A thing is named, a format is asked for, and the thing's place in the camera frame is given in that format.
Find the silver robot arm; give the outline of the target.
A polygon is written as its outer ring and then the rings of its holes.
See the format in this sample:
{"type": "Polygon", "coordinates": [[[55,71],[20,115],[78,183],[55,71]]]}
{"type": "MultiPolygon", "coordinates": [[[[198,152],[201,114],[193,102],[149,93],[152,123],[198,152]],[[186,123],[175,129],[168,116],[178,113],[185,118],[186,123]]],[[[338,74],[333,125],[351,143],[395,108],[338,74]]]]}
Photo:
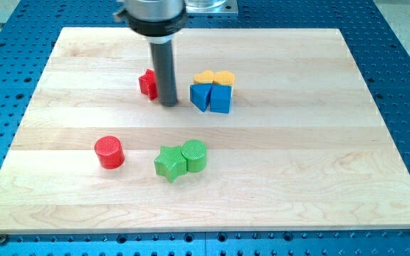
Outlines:
{"type": "Polygon", "coordinates": [[[136,33],[149,41],[159,103],[177,104],[172,39],[185,27],[188,19],[183,0],[124,0],[114,13],[117,21],[126,21],[136,33]]]}

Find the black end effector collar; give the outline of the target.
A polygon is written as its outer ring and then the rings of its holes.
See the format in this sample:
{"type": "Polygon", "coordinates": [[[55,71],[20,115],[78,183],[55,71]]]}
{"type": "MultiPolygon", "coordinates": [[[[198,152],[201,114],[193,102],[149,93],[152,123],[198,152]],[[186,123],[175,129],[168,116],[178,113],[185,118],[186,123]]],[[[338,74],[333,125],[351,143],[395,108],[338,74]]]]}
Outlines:
{"type": "Polygon", "coordinates": [[[163,37],[182,30],[187,23],[188,15],[186,9],[183,8],[177,16],[166,21],[142,21],[130,14],[126,14],[126,20],[130,28],[138,34],[149,37],[163,37]]]}

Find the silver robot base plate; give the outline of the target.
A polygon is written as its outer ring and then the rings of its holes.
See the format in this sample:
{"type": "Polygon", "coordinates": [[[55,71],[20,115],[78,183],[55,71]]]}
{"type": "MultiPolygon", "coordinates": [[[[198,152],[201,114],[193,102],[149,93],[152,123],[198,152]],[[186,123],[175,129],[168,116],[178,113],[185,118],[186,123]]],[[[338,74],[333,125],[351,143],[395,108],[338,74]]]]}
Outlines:
{"type": "Polygon", "coordinates": [[[185,0],[186,9],[192,16],[237,16],[237,0],[185,0]]]}

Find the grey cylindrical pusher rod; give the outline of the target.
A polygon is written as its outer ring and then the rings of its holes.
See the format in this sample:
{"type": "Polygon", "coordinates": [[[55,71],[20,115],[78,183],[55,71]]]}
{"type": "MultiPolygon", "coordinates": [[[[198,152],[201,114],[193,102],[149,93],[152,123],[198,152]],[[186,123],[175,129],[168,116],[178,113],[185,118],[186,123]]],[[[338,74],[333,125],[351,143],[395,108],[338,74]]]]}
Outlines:
{"type": "Polygon", "coordinates": [[[157,83],[159,102],[165,107],[177,104],[172,37],[149,39],[152,62],[157,83]]]}

